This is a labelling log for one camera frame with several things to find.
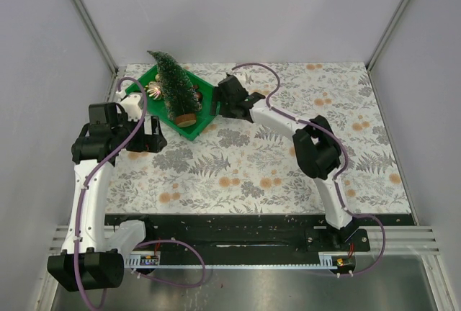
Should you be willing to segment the dark brown ball ornament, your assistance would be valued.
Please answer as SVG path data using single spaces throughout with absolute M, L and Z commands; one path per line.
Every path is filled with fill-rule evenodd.
M 195 91 L 195 96 L 198 100 L 198 102 L 202 102 L 202 99 L 203 99 L 203 95 L 200 91 Z

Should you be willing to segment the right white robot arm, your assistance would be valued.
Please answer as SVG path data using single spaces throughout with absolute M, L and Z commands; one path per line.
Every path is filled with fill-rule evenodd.
M 250 94 L 230 74 L 213 88 L 210 113 L 260 124 L 292 140 L 298 167 L 314 181 L 325 211 L 326 229 L 305 234 L 309 251 L 370 250 L 367 232 L 359 228 L 341 196 L 342 186 L 337 176 L 341 167 L 341 144 L 326 118 L 297 119 L 271 107 L 264 95 Z

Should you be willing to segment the aluminium rail profile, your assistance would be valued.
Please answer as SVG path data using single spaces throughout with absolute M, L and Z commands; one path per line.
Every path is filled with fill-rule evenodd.
M 49 253 L 60 253 L 61 246 L 66 238 L 66 226 L 59 225 L 53 235 L 53 240 L 48 249 Z M 365 226 L 368 234 L 371 252 L 378 254 L 382 247 L 382 231 L 379 227 Z M 104 236 L 111 238 L 114 229 L 105 226 Z M 385 227 L 385 254 L 386 255 L 439 255 L 439 244 L 433 230 L 424 226 L 387 226 Z

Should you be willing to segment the right aluminium frame post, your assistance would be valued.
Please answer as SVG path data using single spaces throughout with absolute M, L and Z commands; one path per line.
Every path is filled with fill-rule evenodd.
M 395 8 L 389 22 L 387 23 L 377 45 L 375 46 L 369 60 L 365 63 L 368 73 L 371 73 L 373 68 L 376 66 L 379 57 L 384 52 L 387 44 L 389 43 L 394 31 L 398 27 L 402 20 L 407 8 L 410 6 L 412 0 L 400 0 L 397 7 Z

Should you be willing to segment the aluminium frame post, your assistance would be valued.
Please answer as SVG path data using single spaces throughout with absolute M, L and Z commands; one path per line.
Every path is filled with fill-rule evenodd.
M 394 31 L 398 27 L 402 20 L 407 8 L 410 6 L 412 0 L 400 0 L 397 7 L 395 8 L 389 22 L 387 23 L 377 45 L 375 46 L 369 60 L 365 63 L 368 73 L 371 73 L 373 68 L 376 66 L 379 57 L 384 52 L 387 44 L 389 43 Z
M 109 51 L 107 45 L 102 39 L 97 26 L 94 23 L 94 20 L 91 18 L 89 10 L 87 9 L 83 0 L 71 0 L 78 16 L 80 17 L 82 23 L 84 24 L 87 32 L 93 43 L 95 44 L 99 54 L 101 55 L 106 67 L 109 69 L 110 73 L 113 76 L 117 75 L 119 70 L 115 59 L 112 57 L 111 52 Z

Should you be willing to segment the silver gold ribbed ornament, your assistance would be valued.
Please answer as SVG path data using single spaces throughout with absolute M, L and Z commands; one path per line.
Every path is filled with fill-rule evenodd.
M 146 94 L 148 97 L 152 98 L 154 101 L 162 100 L 164 97 L 164 93 L 161 88 L 161 84 L 157 81 L 150 81 L 145 86 Z

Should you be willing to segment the small frosted christmas tree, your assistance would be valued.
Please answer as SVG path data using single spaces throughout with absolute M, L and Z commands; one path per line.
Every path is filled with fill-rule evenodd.
M 180 128 L 194 125 L 201 104 L 187 72 L 166 52 L 149 50 L 148 54 L 156 61 L 168 118 Z

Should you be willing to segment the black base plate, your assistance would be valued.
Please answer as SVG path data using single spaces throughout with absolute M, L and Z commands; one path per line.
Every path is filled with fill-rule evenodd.
M 199 253 L 224 249 L 233 251 L 308 251 L 305 234 L 326 229 L 323 215 L 106 215 L 104 223 L 117 227 L 128 220 L 146 224 L 148 240 L 176 239 Z M 359 228 L 412 225 L 410 215 L 380 215 L 356 219 Z

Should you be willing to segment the floral patterned table mat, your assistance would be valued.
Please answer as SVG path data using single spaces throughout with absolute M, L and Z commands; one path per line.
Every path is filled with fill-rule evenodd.
M 341 177 L 352 212 L 411 211 L 363 63 L 269 63 L 240 68 L 236 76 L 280 109 L 329 121 L 349 157 Z M 222 117 L 192 141 L 161 129 L 167 139 L 161 153 L 117 157 L 107 213 L 322 213 L 314 182 L 281 134 Z

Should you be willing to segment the left aluminium frame post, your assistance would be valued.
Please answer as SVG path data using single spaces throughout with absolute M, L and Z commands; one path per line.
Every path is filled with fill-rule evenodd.
M 83 0 L 71 0 L 78 16 L 80 17 L 82 23 L 84 24 L 87 32 L 93 43 L 95 44 L 99 54 L 101 55 L 106 67 L 109 69 L 110 73 L 113 76 L 117 75 L 119 70 L 115 59 L 112 57 L 111 52 L 109 51 L 107 45 L 102 39 L 97 26 L 94 23 L 94 20 L 91 18 L 89 10 L 87 9 Z

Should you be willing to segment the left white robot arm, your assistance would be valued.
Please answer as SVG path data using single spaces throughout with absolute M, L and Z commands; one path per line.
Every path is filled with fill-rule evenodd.
M 156 116 L 142 119 L 115 102 L 89 106 L 89 121 L 71 146 L 75 190 L 68 231 L 60 253 L 47 263 L 64 289 L 116 288 L 135 247 L 154 246 L 156 232 L 141 220 L 122 222 L 107 238 L 105 209 L 118 153 L 159 153 L 166 145 Z

